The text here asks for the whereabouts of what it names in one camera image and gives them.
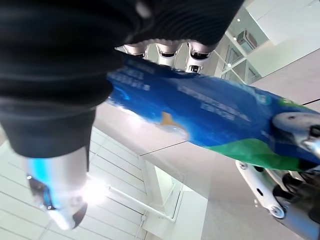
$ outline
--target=glass panel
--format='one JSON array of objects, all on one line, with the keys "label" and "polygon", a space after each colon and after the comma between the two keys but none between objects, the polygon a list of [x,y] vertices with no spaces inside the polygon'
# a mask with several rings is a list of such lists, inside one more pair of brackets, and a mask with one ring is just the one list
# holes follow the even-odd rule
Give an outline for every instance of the glass panel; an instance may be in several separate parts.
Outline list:
[{"label": "glass panel", "polygon": [[232,70],[227,71],[225,74],[221,76],[221,78],[225,80],[233,81],[239,84],[243,83],[241,79]]},{"label": "glass panel", "polygon": [[239,63],[232,69],[248,85],[261,79],[260,74],[247,60]]},{"label": "glass panel", "polygon": [[241,7],[229,28],[229,33],[234,37],[244,51],[249,54],[268,40],[245,7]]}]

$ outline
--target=screw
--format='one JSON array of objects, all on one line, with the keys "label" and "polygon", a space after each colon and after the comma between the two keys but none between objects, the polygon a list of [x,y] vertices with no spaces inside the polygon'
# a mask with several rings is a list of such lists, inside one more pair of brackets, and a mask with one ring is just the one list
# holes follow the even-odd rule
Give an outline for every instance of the screw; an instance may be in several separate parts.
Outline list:
[{"label": "screw", "polygon": [[277,219],[282,219],[285,217],[284,211],[277,206],[272,206],[270,213]]},{"label": "screw", "polygon": [[240,162],[240,168],[242,170],[246,170],[248,168],[248,164],[244,163],[244,162]]}]

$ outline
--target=ceiling light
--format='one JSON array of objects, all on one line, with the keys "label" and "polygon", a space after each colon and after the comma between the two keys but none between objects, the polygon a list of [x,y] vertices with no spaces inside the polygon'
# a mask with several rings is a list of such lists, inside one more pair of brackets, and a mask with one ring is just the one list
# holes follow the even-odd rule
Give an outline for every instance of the ceiling light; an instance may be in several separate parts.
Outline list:
[{"label": "ceiling light", "polygon": [[81,190],[82,198],[88,204],[97,205],[106,199],[108,188],[103,181],[90,178]]}]

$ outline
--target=blue package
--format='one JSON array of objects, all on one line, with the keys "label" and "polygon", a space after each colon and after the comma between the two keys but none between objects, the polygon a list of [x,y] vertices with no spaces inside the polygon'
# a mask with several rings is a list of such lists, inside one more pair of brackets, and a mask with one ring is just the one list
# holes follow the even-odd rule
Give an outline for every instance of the blue package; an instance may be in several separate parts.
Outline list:
[{"label": "blue package", "polygon": [[107,75],[114,86],[107,102],[242,162],[292,171],[300,170],[299,159],[319,164],[310,152],[277,140],[271,126],[276,114],[315,111],[252,86],[123,56],[125,66]]}]

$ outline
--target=robotic hand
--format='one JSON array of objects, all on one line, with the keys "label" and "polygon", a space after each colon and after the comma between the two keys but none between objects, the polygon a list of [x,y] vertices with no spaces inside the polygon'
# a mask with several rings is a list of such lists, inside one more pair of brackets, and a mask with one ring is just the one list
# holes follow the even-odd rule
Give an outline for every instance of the robotic hand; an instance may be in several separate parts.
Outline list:
[{"label": "robotic hand", "polygon": [[[81,190],[89,170],[95,108],[113,90],[106,72],[120,68],[123,62],[115,47],[155,39],[177,41],[167,49],[161,42],[157,45],[163,58],[172,58],[180,40],[215,46],[242,3],[0,3],[0,123],[13,150],[25,157],[26,176],[36,201],[61,228],[75,228],[86,213]],[[136,54],[143,57],[142,48]],[[196,60],[208,54],[207,50],[196,53],[193,44],[190,49]]]},{"label": "robotic hand", "polygon": [[[272,120],[282,141],[310,151],[320,158],[318,114],[284,112]],[[286,172],[236,161],[241,175],[262,207],[278,222],[306,240],[320,238],[320,171]]]}]

